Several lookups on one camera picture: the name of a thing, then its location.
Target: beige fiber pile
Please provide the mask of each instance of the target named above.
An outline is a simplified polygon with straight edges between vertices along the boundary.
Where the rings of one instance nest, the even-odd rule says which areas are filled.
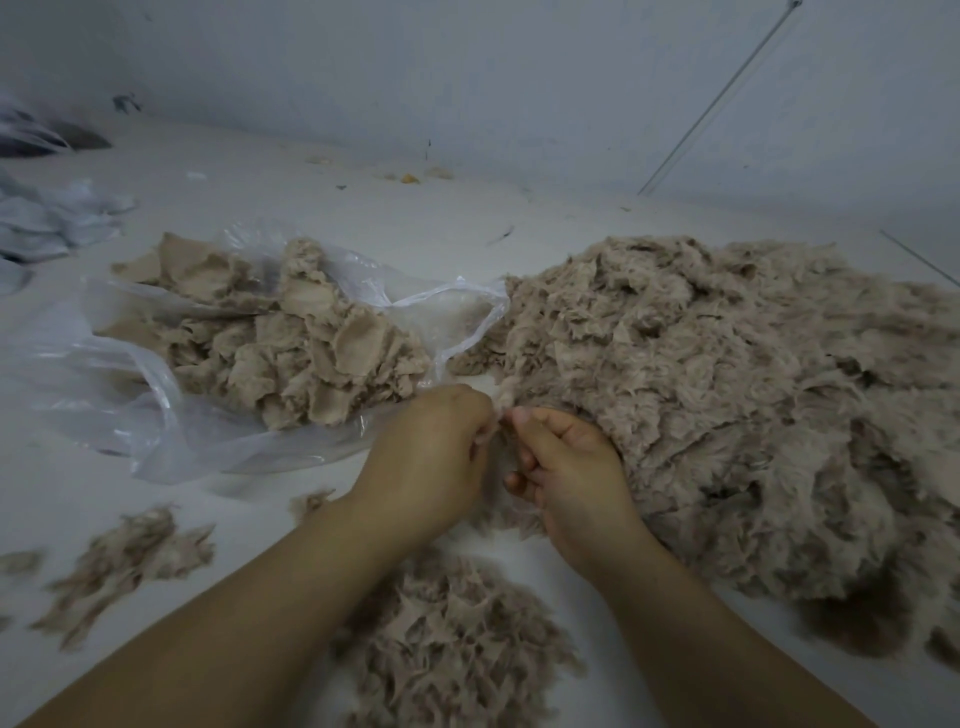
[[[80,647],[96,619],[145,581],[183,579],[213,560],[213,525],[178,532],[173,510],[160,506],[124,516],[90,540],[73,573],[49,585],[54,602],[31,628],[61,635],[60,649]]]
[[[297,522],[329,495],[294,498]],[[358,684],[352,726],[537,725],[558,667],[584,669],[539,598],[435,549],[388,576],[333,647]]]
[[[960,296],[688,237],[608,238],[507,289],[452,370],[597,423],[682,561],[850,651],[956,654]]]
[[[350,302],[323,265],[319,243],[291,240],[268,295],[247,260],[168,232],[113,273],[214,308],[175,322],[122,320],[97,333],[158,353],[185,391],[255,412],[269,429],[337,425],[362,407],[411,397],[430,366],[423,346],[383,313]]]

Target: white wall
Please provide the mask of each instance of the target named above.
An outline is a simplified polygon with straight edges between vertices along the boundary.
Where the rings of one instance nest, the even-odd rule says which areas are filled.
[[[116,0],[150,109],[636,192],[782,0]]]
[[[126,24],[109,0],[0,0],[0,90],[61,110],[107,110],[133,90]]]
[[[656,194],[863,218],[960,275],[960,3],[796,17]]]

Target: hand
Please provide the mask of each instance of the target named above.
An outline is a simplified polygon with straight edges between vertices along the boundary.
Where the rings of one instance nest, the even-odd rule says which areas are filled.
[[[615,576],[654,542],[597,427],[547,408],[516,407],[504,420],[520,442],[520,471],[507,475],[507,490],[542,510],[550,541],[587,581]]]
[[[465,384],[431,389],[376,438],[348,498],[362,504],[360,513],[381,519],[398,547],[425,546],[479,499],[495,429],[487,395]]]

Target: clear plastic bag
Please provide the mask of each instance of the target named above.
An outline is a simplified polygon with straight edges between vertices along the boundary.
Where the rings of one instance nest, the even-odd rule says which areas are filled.
[[[253,265],[264,293],[276,290],[280,255],[297,231],[275,222],[236,225],[218,241]],[[324,270],[348,298],[412,330],[433,357],[420,386],[444,381],[447,360],[473,346],[507,310],[502,282],[417,279],[363,255],[321,245]],[[397,405],[379,405],[343,425],[268,431],[254,415],[184,393],[154,352],[94,336],[134,312],[166,319],[223,316],[153,286],[86,279],[80,300],[56,304],[8,337],[5,379],[60,433],[101,452],[128,455],[135,477],[181,483],[218,471],[275,473],[332,462],[368,447]],[[134,379],[146,380],[147,385]]]

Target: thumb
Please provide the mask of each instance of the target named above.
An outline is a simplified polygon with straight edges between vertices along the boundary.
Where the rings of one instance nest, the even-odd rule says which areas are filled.
[[[526,407],[516,407],[511,413],[514,432],[521,443],[533,452],[540,466],[554,470],[564,456],[566,446]]]

